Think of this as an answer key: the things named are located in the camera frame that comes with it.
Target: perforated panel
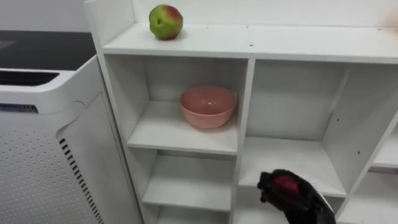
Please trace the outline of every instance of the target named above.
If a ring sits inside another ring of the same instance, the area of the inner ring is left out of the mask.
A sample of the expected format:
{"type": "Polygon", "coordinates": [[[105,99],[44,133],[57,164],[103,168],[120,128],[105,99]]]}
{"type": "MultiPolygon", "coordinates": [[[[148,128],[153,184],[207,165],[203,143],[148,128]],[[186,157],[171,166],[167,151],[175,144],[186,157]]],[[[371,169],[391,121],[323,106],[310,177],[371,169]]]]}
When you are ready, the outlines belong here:
{"type": "Polygon", "coordinates": [[[98,223],[55,139],[54,120],[0,113],[0,223],[98,223]]]}

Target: apple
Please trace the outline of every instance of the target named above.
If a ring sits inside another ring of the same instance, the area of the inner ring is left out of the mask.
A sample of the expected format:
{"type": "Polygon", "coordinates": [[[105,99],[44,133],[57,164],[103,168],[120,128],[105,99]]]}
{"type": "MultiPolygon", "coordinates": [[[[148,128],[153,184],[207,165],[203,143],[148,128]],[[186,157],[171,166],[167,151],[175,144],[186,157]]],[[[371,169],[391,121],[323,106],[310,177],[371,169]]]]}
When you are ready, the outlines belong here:
{"type": "Polygon", "coordinates": [[[166,4],[153,8],[149,13],[149,29],[159,40],[173,40],[183,26],[181,13],[166,4]]]}

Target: vertical divider panel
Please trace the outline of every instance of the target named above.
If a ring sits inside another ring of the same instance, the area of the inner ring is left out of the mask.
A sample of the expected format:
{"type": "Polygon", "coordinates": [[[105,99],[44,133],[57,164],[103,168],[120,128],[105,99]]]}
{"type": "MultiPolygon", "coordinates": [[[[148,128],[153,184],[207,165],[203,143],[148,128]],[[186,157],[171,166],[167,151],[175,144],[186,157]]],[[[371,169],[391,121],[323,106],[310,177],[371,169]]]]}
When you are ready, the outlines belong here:
{"type": "Polygon", "coordinates": [[[355,65],[323,138],[347,191],[339,217],[398,120],[398,67],[355,65]]]}
{"type": "Polygon", "coordinates": [[[160,208],[145,206],[142,196],[157,151],[142,152],[140,149],[130,149],[126,144],[149,102],[144,59],[123,55],[105,57],[102,51],[103,45],[133,25],[132,2],[89,0],[85,2],[85,11],[129,169],[125,172],[133,180],[131,192],[137,197],[144,224],[156,224],[160,208]]]}
{"type": "Polygon", "coordinates": [[[244,149],[244,138],[246,137],[246,126],[248,124],[249,104],[255,66],[256,59],[250,58],[246,67],[246,74],[243,75],[241,82],[238,83],[238,153],[236,156],[233,185],[231,188],[232,196],[229,224],[233,224],[234,212],[236,209],[236,195],[239,184],[239,172],[241,167],[242,150],[244,149]]]}

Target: vent slot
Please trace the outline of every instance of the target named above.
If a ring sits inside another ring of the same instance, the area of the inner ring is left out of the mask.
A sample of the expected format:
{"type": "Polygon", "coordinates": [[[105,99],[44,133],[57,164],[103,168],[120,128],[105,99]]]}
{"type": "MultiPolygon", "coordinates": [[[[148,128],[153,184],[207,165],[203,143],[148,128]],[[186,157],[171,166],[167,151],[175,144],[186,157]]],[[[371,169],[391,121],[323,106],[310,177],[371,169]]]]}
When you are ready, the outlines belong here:
{"type": "Polygon", "coordinates": [[[97,222],[99,224],[104,224],[104,221],[102,220],[100,212],[98,211],[97,206],[95,205],[94,198],[91,196],[90,191],[88,190],[88,188],[86,186],[85,180],[84,180],[83,176],[80,174],[79,167],[77,166],[77,164],[75,162],[75,158],[73,157],[73,154],[72,154],[71,150],[69,149],[66,140],[61,139],[61,141],[59,141],[59,143],[61,145],[62,152],[65,155],[65,158],[67,158],[68,161],[72,161],[70,163],[70,168],[72,169],[72,172],[75,173],[76,180],[78,181],[80,188],[86,197],[86,201],[87,201],[88,205],[90,206],[91,210],[93,211],[93,215],[95,216],[95,218],[97,219],[97,222]]]}
{"type": "Polygon", "coordinates": [[[55,72],[0,71],[0,85],[39,86],[59,76],[55,72]]]}
{"type": "Polygon", "coordinates": [[[0,103],[0,111],[17,113],[38,113],[35,105],[19,105],[14,103],[0,103]]]}

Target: top shelf surface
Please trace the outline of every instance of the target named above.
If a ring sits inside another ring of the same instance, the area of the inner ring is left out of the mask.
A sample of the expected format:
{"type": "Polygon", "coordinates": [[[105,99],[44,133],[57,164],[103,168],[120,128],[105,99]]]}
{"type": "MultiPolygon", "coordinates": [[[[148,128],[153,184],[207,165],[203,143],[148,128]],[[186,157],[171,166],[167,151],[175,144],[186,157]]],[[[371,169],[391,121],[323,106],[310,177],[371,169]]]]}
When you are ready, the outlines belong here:
{"type": "Polygon", "coordinates": [[[103,47],[105,54],[398,63],[398,29],[367,27],[185,24],[175,40],[159,41],[134,24],[103,47]]]}

